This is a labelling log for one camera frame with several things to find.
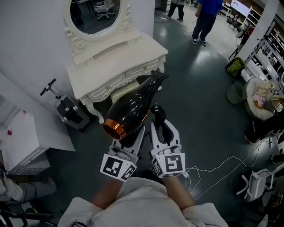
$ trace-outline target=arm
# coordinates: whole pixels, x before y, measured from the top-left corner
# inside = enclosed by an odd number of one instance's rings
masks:
[[[114,203],[123,182],[116,179],[109,179],[102,189],[95,195],[92,203],[105,210]]]
[[[178,177],[163,178],[168,196],[179,206],[180,210],[195,205],[195,202],[189,192],[181,184]]]
[[[197,11],[195,13],[195,16],[199,17],[202,9],[202,4],[198,3]]]

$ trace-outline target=black handle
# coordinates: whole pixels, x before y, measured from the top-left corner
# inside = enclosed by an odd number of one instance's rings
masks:
[[[48,83],[48,86],[51,87],[55,81],[56,81],[56,79],[54,78],[50,83]],[[42,96],[47,91],[48,91],[48,89],[45,87],[43,89],[43,91],[40,93],[40,96]]]
[[[48,91],[46,88],[43,89],[43,91],[40,93],[40,96],[42,96],[46,91]]]
[[[54,78],[49,84],[48,84],[48,86],[52,86],[52,84],[54,83],[56,81],[56,79]]]

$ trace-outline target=white vanity table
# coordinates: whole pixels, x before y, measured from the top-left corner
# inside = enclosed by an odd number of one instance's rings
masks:
[[[65,29],[71,39],[74,64],[68,75],[76,99],[90,113],[104,119],[93,102],[105,100],[112,92],[127,86],[137,77],[150,75],[152,70],[164,72],[168,51],[147,34],[135,30],[128,0],[120,0],[114,23],[91,35],[80,31],[70,14],[71,0],[66,0]]]

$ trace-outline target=drawer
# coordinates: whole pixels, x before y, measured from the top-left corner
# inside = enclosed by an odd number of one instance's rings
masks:
[[[101,102],[104,99],[106,99],[123,80],[125,80],[124,73],[112,78],[110,81],[106,82],[100,88],[87,94],[87,96],[92,102]]]
[[[128,77],[138,77],[142,75],[150,75],[152,70],[156,70],[159,67],[160,58],[153,61],[147,62],[140,66],[134,67],[125,72],[126,78]]]

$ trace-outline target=bag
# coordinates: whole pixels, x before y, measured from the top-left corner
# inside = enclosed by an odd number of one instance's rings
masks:
[[[241,58],[234,58],[226,65],[226,70],[232,77],[241,76],[241,72],[244,68],[245,62]]]

